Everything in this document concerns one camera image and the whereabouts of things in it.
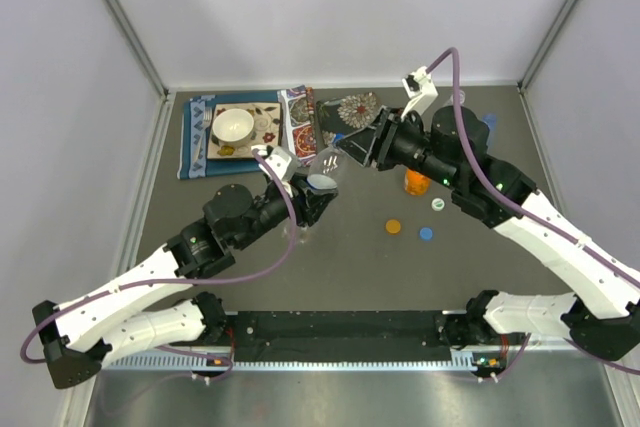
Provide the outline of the red-blue label water bottle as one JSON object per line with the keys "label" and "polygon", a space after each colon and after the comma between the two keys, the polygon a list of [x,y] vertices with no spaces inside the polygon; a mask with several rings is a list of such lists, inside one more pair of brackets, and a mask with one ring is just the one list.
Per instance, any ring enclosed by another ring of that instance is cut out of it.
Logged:
{"label": "red-blue label water bottle", "polygon": [[337,190],[348,166],[348,157],[334,145],[316,155],[307,174],[308,184],[316,190]]}

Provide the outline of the orange juice bottle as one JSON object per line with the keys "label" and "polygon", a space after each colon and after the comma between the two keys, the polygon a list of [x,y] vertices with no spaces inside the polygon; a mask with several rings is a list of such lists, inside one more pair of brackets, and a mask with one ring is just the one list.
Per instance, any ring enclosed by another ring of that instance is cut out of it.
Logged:
{"label": "orange juice bottle", "polygon": [[419,172],[408,169],[404,178],[404,190],[412,196],[424,195],[431,184],[431,180]]}

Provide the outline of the orange bottle cap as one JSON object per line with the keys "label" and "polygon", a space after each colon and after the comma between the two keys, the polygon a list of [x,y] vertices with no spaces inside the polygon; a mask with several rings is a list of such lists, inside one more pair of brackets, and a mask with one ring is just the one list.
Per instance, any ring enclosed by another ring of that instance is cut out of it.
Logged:
{"label": "orange bottle cap", "polygon": [[390,235],[397,235],[401,232],[402,225],[397,219],[389,219],[385,223],[385,231]]}

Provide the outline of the white green bottle cap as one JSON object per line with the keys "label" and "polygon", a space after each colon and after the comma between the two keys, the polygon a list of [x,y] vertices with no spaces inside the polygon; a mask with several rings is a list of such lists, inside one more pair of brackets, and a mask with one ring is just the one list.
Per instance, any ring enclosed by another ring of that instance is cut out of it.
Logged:
{"label": "white green bottle cap", "polygon": [[435,212],[441,212],[446,206],[445,201],[442,198],[434,198],[431,202],[431,208]]}

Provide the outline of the blue bottle cap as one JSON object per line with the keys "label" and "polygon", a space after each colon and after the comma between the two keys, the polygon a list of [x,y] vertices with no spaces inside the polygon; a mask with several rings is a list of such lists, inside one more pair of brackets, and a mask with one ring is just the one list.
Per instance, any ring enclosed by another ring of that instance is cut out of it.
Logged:
{"label": "blue bottle cap", "polygon": [[433,239],[433,230],[429,227],[422,227],[419,231],[419,236],[424,241],[430,241]]}

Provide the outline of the green label water bottle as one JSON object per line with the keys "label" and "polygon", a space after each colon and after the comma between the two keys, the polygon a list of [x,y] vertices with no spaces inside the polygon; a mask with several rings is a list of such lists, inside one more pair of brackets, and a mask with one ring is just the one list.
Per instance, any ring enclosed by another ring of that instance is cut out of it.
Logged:
{"label": "green label water bottle", "polygon": [[462,107],[464,106],[464,102],[465,102],[465,92],[463,90],[460,90],[459,93],[456,95],[455,92],[452,91],[449,99],[445,102],[445,106],[451,106],[453,107],[455,105],[455,100],[458,100],[458,104]]}

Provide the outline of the blue label water bottle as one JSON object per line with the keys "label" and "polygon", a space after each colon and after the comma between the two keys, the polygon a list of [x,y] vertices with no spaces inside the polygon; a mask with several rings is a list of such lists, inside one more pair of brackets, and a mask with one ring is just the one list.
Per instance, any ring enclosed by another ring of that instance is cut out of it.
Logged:
{"label": "blue label water bottle", "polygon": [[494,113],[485,114],[482,118],[483,122],[487,125],[489,129],[489,136],[487,139],[487,144],[490,145],[493,139],[493,136],[496,131],[497,126],[497,115]]}

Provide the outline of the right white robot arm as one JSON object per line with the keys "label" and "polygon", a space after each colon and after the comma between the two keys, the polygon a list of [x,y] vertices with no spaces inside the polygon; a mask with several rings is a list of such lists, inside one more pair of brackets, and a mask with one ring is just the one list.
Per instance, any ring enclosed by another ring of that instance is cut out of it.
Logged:
{"label": "right white robot arm", "polygon": [[430,128],[415,113],[384,107],[367,127],[335,145],[364,167],[404,166],[450,189],[466,215],[509,239],[560,278],[561,295],[484,290],[442,336],[452,345],[487,343],[500,334],[564,338],[603,360],[639,345],[639,275],[616,262],[553,206],[536,183],[487,152],[490,129],[470,109],[438,109]]}

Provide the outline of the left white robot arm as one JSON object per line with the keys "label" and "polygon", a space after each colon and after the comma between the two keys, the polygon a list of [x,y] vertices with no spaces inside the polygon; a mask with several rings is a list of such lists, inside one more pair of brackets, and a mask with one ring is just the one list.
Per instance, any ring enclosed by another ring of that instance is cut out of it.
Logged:
{"label": "left white robot arm", "polygon": [[72,301],[36,305],[32,315],[54,387],[75,387],[115,361],[147,349],[220,341],[226,334],[226,314],[213,294],[199,294],[154,313],[146,309],[207,284],[234,264],[234,252],[284,221],[313,226],[337,195],[337,182],[321,174],[268,180],[259,196],[243,185],[227,184],[204,205],[202,218],[126,273]]}

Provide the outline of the beige floral square plate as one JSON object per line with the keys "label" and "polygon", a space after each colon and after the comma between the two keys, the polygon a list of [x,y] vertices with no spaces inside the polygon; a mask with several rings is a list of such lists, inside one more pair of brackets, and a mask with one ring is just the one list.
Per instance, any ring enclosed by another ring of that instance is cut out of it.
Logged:
{"label": "beige floral square plate", "polygon": [[243,146],[219,145],[213,137],[211,128],[207,145],[208,160],[248,160],[251,147],[266,144],[271,147],[280,145],[282,128],[282,108],[277,102],[242,102],[218,104],[213,111],[216,114],[229,109],[243,109],[254,118],[254,132],[251,140]]}

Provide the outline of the cream ceramic bowl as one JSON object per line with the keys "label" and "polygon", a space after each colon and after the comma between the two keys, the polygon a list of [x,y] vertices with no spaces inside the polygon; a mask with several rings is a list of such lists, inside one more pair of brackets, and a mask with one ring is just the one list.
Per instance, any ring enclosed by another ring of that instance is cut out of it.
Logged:
{"label": "cream ceramic bowl", "polygon": [[243,146],[253,135],[254,118],[243,109],[225,110],[214,116],[211,132],[219,145]]}

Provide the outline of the blue patterned placemat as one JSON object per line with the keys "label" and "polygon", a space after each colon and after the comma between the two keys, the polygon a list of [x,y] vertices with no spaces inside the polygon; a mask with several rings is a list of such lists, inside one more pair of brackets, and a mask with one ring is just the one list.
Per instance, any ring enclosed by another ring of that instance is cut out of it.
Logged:
{"label": "blue patterned placemat", "polygon": [[211,126],[204,139],[200,159],[195,167],[192,166],[192,155],[195,151],[204,108],[211,107],[214,111],[218,104],[224,103],[279,103],[282,108],[279,146],[289,148],[303,165],[309,165],[318,152],[313,125],[312,100],[313,90],[303,85],[283,90],[198,95],[189,99],[182,107],[180,164],[177,177],[180,180],[194,180],[245,174],[259,170],[257,163],[251,159],[251,156],[248,160],[208,160],[207,145]]}

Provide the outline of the silver fork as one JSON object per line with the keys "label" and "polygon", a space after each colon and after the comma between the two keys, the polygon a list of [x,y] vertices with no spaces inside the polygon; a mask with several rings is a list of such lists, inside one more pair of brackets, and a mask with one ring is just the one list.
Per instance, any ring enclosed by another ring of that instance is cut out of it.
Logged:
{"label": "silver fork", "polygon": [[204,144],[204,139],[206,138],[207,131],[209,130],[211,123],[213,120],[213,109],[211,107],[205,107],[202,112],[202,120],[200,122],[200,130],[197,134],[197,143],[195,147],[194,154],[192,155],[192,166],[195,167],[196,163],[200,159],[201,149]]}

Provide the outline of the right aluminium corner post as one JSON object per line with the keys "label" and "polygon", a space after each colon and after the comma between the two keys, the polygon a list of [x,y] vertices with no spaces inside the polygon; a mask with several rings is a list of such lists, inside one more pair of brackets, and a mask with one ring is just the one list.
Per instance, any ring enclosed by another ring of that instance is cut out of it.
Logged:
{"label": "right aluminium corner post", "polygon": [[564,0],[553,18],[544,37],[536,48],[517,86],[521,92],[526,91],[535,81],[546,59],[551,54],[565,27],[569,23],[581,0]]}

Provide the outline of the aluminium corner post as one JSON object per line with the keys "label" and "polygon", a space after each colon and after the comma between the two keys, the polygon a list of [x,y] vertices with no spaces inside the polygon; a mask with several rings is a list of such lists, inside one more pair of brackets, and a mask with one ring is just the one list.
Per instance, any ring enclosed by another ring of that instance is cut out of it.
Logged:
{"label": "aluminium corner post", "polygon": [[167,97],[168,88],[162,81],[120,0],[102,1],[147,81],[161,98]]}
{"label": "aluminium corner post", "polygon": [[536,48],[517,86],[521,92],[526,91],[535,81],[546,59],[551,54],[565,27],[569,23],[581,0],[564,0],[553,18],[544,37]]}

